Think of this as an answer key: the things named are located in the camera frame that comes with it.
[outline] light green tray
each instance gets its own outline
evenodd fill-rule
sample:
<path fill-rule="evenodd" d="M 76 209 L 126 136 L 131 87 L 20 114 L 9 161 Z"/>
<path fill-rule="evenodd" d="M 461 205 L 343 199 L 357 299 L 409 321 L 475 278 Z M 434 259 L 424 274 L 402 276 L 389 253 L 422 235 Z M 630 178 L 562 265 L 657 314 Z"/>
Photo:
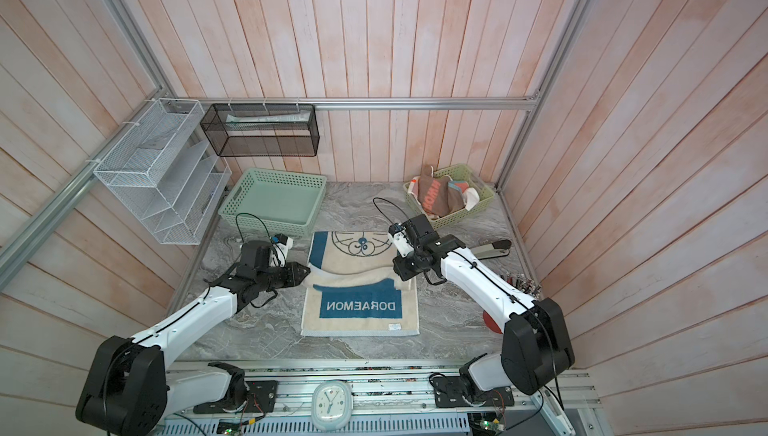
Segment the light green tray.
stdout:
<path fill-rule="evenodd" d="M 219 215 L 236 227 L 238 213 L 255 214 L 270 234 L 308 237 L 315 226 L 328 178 L 317 174 L 251 168 L 219 208 Z M 264 233 L 261 222 L 249 216 L 237 218 L 242 230 Z"/>
<path fill-rule="evenodd" d="M 487 184 L 483 183 L 480 178 L 476 177 L 472 172 L 472 169 L 470 169 L 469 166 L 464 163 L 454 164 L 453 166 L 449 166 L 435 172 L 435 178 L 444 177 L 446 175 L 454 180 L 466 181 L 469 183 L 469 186 L 475 188 L 475 190 L 478 192 L 478 195 L 480 195 L 480 202 L 477 203 L 475 207 L 470 211 L 459 210 L 442 218 L 438 218 L 437 220 L 429 220 L 430 223 L 432 223 L 432 227 L 436 230 L 440 227 L 454 224 L 469 215 L 480 213 L 481 211 L 488 208 L 488 205 L 491 204 L 491 201 L 493 201 L 493 198 L 496 196 L 496 193 L 494 193 Z M 406 201 L 408 202 L 408 206 L 410 206 L 411 209 L 417 213 L 424 213 L 424 210 L 422 209 L 421 205 L 418 204 L 418 201 L 412 195 L 408 194 L 408 185 L 410 183 L 411 182 L 409 181 L 403 185 L 403 189 L 406 191 Z"/>

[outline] white alarm clock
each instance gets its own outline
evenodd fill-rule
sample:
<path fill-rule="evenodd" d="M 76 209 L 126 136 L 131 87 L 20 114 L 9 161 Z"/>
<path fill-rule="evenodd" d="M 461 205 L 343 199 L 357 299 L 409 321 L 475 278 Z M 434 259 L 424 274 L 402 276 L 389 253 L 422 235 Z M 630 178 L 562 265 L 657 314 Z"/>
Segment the white alarm clock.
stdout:
<path fill-rule="evenodd" d="M 321 431 L 341 429 L 352 417 L 352 387 L 343 381 L 328 381 L 312 395 L 312 422 Z"/>

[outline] robotic arm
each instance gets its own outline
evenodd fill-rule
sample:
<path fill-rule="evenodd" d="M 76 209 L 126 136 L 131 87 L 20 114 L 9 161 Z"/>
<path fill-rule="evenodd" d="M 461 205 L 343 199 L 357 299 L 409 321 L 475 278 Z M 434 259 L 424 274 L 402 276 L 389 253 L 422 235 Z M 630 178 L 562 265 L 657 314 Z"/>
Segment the robotic arm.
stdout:
<path fill-rule="evenodd" d="M 130 338 L 103 342 L 75 409 L 77 419 L 119 436 L 144 436 L 168 414 L 196 404 L 240 411 L 248 392 L 242 369 L 214 362 L 202 371 L 166 370 L 189 345 L 253 304 L 260 293 L 273 293 L 269 302 L 277 289 L 300 285 L 310 269 L 286 263 L 292 246 L 284 235 L 245 243 L 240 261 L 186 307 Z"/>
<path fill-rule="evenodd" d="M 504 281 L 453 235 L 440 237 L 425 215 L 389 227 L 398 250 L 392 262 L 406 281 L 430 269 L 438 283 L 454 282 L 485 309 L 504 333 L 502 351 L 485 354 L 462 367 L 460 383 L 468 401 L 513 384 L 536 393 L 574 363 L 563 313 L 547 298 L 537 301 Z"/>

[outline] doraemon towel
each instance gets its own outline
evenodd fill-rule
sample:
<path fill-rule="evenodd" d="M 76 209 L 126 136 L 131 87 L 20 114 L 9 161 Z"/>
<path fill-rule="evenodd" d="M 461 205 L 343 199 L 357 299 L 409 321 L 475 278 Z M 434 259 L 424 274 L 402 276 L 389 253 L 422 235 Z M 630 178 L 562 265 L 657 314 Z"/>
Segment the doraemon towel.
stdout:
<path fill-rule="evenodd" d="M 315 232 L 302 336 L 418 335 L 416 279 L 395 274 L 396 254 L 386 233 Z"/>

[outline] marble countertop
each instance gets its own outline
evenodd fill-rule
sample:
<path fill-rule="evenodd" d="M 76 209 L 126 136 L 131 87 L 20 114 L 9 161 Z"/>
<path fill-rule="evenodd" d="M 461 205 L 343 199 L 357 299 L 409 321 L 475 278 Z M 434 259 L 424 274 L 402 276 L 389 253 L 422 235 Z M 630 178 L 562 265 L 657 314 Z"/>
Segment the marble countertop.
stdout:
<path fill-rule="evenodd" d="M 379 196 L 397 203 L 409 215 L 401 183 L 328 183 L 315 230 L 386 231 L 387 220 L 371 199 Z M 390 218 L 399 211 L 379 204 Z M 439 230 L 452 233 L 468 247 L 511 238 L 501 201 L 477 216 Z M 200 295 L 204 279 L 218 277 L 239 254 L 237 230 L 220 220 L 200 267 L 194 274 L 185 301 Z M 306 264 L 310 239 L 298 239 L 289 260 Z M 521 273 L 514 248 L 508 257 L 485 260 L 489 268 L 506 276 Z M 453 283 L 431 287 L 418 277 L 418 311 L 421 334 L 402 337 L 310 337 L 302 336 L 301 314 L 305 289 L 282 289 L 262 309 L 245 307 L 233 318 L 215 326 L 179 360 L 256 360 L 273 358 L 378 358 L 378 359 L 466 359 L 501 349 L 502 336 L 485 327 L 482 308 Z M 266 296 L 254 303 L 260 304 Z"/>

